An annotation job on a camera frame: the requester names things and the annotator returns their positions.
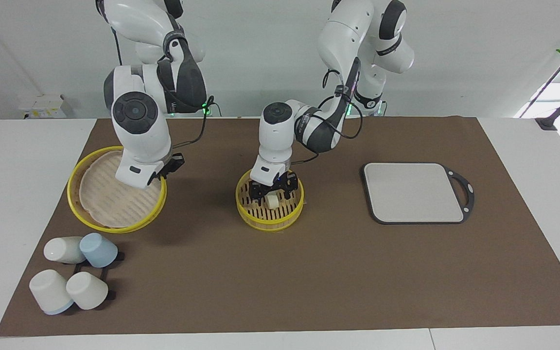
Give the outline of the white cup lying sideways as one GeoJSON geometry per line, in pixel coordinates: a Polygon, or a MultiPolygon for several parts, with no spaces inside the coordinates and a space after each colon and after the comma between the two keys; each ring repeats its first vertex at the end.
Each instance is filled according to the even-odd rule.
{"type": "Polygon", "coordinates": [[[80,236],[58,237],[49,240],[44,246],[44,257],[53,262],[78,264],[86,261],[80,250],[80,236]]]}

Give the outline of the yellow rimmed bamboo steamer lid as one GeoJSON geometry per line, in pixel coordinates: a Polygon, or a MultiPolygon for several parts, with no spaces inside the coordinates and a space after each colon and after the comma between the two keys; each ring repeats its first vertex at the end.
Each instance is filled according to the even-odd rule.
{"type": "Polygon", "coordinates": [[[165,179],[145,189],[128,186],[115,177],[122,146],[93,151],[73,169],[66,195],[71,212],[89,228],[106,233],[131,233],[160,215],[167,198],[165,179]]]}

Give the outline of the white box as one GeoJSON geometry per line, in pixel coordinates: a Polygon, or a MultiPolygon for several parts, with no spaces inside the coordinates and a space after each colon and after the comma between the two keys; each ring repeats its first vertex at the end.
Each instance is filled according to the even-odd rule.
{"type": "Polygon", "coordinates": [[[22,98],[18,105],[22,118],[73,118],[73,111],[64,95],[44,94],[37,97],[22,98]]]}

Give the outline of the yellow bamboo steamer basket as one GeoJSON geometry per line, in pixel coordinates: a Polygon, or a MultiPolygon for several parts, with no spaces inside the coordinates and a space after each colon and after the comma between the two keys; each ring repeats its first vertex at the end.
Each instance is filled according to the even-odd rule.
{"type": "Polygon", "coordinates": [[[284,199],[284,191],[277,190],[278,207],[270,209],[266,198],[260,201],[249,196],[250,170],[242,175],[235,189],[236,208],[243,221],[263,232],[278,232],[289,228],[300,217],[304,208],[304,188],[300,179],[294,181],[297,189],[289,199],[284,199]]]}

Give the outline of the brown table mat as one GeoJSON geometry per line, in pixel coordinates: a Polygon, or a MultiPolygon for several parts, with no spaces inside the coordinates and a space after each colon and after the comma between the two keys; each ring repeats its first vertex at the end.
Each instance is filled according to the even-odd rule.
{"type": "Polygon", "coordinates": [[[560,262],[475,118],[367,118],[355,140],[296,167],[297,222],[245,224],[238,180],[255,162],[258,121],[211,119],[183,149],[158,217],[110,235],[126,259],[108,273],[116,298],[45,315],[29,289],[44,244],[89,228],[63,193],[0,322],[0,336],[227,333],[560,324],[560,262]],[[369,162],[437,162],[469,180],[457,225],[381,225],[367,207],[369,162]]]}

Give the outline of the plain white cup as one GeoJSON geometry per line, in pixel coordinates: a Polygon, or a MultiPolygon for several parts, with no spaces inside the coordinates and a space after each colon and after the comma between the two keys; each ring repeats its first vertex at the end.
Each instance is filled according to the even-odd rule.
{"type": "Polygon", "coordinates": [[[67,281],[66,291],[82,310],[97,308],[107,298],[108,285],[88,272],[75,273],[67,281]]]}

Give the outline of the white cutting board grey rim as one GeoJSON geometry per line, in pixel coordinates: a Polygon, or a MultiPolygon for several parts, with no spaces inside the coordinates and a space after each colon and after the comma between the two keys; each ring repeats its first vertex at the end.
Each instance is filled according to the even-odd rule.
{"type": "Polygon", "coordinates": [[[437,162],[369,162],[360,175],[378,224],[462,224],[475,206],[469,181],[437,162]]]}

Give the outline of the black cup rack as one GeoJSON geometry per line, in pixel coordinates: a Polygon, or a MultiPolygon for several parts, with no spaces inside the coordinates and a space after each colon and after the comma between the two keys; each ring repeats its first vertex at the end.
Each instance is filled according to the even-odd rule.
{"type": "MultiPolygon", "coordinates": [[[[111,262],[111,264],[108,264],[105,267],[100,268],[100,275],[99,275],[99,279],[103,282],[107,282],[107,276],[109,274],[109,272],[115,268],[118,268],[118,266],[120,266],[120,264],[122,264],[122,262],[126,259],[126,254],[124,252],[119,252],[116,255],[116,259],[111,262]]],[[[92,265],[89,263],[89,261],[84,261],[84,262],[80,262],[75,264],[75,269],[73,271],[73,273],[79,273],[82,272],[84,270],[84,268],[91,268],[92,265]]],[[[117,296],[117,293],[115,290],[109,289],[107,291],[107,295],[106,295],[106,300],[114,300],[117,296]]]]}

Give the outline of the white cup with blue rim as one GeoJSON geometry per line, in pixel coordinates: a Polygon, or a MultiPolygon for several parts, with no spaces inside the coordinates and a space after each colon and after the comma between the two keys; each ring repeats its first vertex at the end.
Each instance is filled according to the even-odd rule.
{"type": "Polygon", "coordinates": [[[31,278],[29,288],[42,312],[52,316],[65,312],[73,305],[66,284],[67,280],[60,273],[47,269],[31,278]]]}

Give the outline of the light blue cup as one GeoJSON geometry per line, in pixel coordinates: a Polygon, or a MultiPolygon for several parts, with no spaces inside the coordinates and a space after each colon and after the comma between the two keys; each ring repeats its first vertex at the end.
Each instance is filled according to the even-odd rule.
{"type": "Polygon", "coordinates": [[[85,235],[79,242],[80,251],[94,268],[104,268],[113,263],[118,256],[117,246],[100,233],[85,235]]]}

